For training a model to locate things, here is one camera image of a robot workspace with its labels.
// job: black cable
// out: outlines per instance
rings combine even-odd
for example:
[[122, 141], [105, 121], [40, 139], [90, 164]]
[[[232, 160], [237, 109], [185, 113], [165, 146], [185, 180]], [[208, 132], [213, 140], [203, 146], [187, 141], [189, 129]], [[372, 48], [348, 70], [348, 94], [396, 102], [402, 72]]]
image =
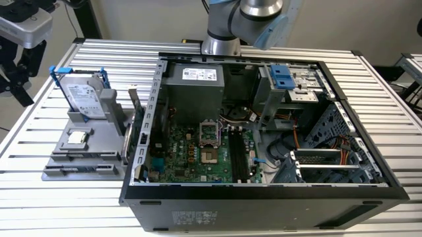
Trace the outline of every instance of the black cable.
[[259, 162], [259, 164], [264, 164], [264, 165], [268, 166], [271, 169], [276, 169], [276, 167], [272, 167], [271, 165], [268, 165], [267, 162]]
[[337, 138], [337, 136], [329, 137], [327, 139], [324, 139], [321, 142], [317, 143], [316, 146], [313, 146], [313, 149], [321, 147], [324, 144], [327, 144], [328, 141], [331, 141], [333, 138]]
[[76, 38], [78, 38], [77, 31], [76, 31], [73, 22], [70, 20], [70, 16], [68, 15], [66, 5], [64, 5], [64, 9], [65, 9], [65, 14], [66, 14], [68, 21], [70, 22], [70, 25], [72, 25], [72, 28], [73, 28], [73, 31], [74, 31]]
[[418, 103], [419, 103], [420, 99], [416, 99], [415, 103], [414, 103], [414, 107], [418, 107]]
[[207, 11], [207, 14], [209, 14], [209, 7], [208, 7], [208, 4], [207, 4], [205, 0], [201, 0], [201, 3], [203, 3], [203, 6], [204, 6], [204, 9]]
[[408, 102], [411, 103], [411, 101], [414, 100], [415, 96], [418, 95], [418, 93], [420, 92], [422, 87], [419, 87], [418, 91], [415, 92], [415, 94], [412, 95], [411, 99], [408, 100]]
[[8, 130], [6, 128], [4, 127], [0, 127], [1, 130], [6, 131], [6, 132], [10, 132], [10, 130]]
[[[276, 144], [280, 142], [281, 145], [285, 147], [285, 149], [288, 150], [293, 150], [295, 148], [292, 146], [289, 146], [288, 144], [284, 143], [284, 138], [285, 138], [285, 135], [292, 133], [292, 130], [291, 131], [285, 131], [280, 134], [279, 138], [276, 138], [272, 142], [269, 142], [268, 146], [265, 147], [265, 153], [268, 155], [268, 157], [272, 159], [272, 160], [279, 160], [279, 161], [284, 161], [284, 156], [283, 154], [279, 152], [277, 150], [277, 147], [276, 147]], [[271, 147], [275, 146], [275, 149], [276, 149], [276, 152], [280, 154], [280, 156], [283, 157], [279, 157], [279, 156], [275, 156], [272, 153], [271, 153]]]
[[66, 6], [72, 7], [73, 9], [78, 9], [84, 6], [88, 0], [80, 0], [78, 3], [72, 3], [68, 0], [60, 0]]

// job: wire bundle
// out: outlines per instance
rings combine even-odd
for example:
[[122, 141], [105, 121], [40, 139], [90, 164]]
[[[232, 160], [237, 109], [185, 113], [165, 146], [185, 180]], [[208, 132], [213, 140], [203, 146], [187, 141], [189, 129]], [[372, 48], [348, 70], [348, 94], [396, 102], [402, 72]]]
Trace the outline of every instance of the wire bundle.
[[[341, 145], [350, 145], [347, 138], [341, 135], [339, 135], [339, 137], [343, 138]], [[350, 151], [346, 152], [344, 149], [340, 149], [340, 165], [347, 164], [348, 153], [350, 153]]]

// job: open computer tower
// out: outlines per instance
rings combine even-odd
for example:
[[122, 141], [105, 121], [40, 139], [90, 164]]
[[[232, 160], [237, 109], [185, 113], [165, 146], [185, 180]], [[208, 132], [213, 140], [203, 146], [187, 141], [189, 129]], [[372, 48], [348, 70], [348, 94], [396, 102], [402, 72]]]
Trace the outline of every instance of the open computer tower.
[[408, 199], [323, 62], [160, 53], [130, 144], [145, 231], [344, 229]]

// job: white sticker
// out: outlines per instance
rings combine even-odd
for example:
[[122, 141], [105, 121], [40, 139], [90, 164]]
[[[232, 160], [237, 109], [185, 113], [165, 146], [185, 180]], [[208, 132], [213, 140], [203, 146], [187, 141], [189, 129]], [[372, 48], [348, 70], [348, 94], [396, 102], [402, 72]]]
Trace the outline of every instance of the white sticker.
[[183, 80], [216, 80], [216, 69], [185, 68]]
[[256, 114], [252, 112], [251, 116], [249, 116], [249, 121], [255, 122], [256, 120]]
[[66, 88], [78, 112], [88, 118], [102, 118], [105, 115], [94, 89], [89, 85], [80, 84], [68, 84]]
[[216, 211], [172, 211], [175, 225], [215, 225]]

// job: aluminum extrusion table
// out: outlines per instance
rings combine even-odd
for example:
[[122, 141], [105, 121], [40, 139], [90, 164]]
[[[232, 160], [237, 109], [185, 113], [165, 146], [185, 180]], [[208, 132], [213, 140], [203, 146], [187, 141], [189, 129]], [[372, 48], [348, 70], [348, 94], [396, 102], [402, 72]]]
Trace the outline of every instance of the aluminum extrusion table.
[[[73, 43], [58, 66], [105, 67], [122, 107], [137, 85], [145, 103], [157, 52], [199, 53], [199, 44], [90, 40]], [[324, 61], [378, 149], [410, 196], [406, 204], [346, 231], [161, 233], [172, 236], [422, 236], [422, 122], [364, 57], [350, 51], [248, 46], [243, 56]], [[66, 123], [66, 102], [49, 79], [0, 145], [0, 236], [155, 236], [144, 233], [117, 197], [121, 181], [41, 181], [41, 171]]]

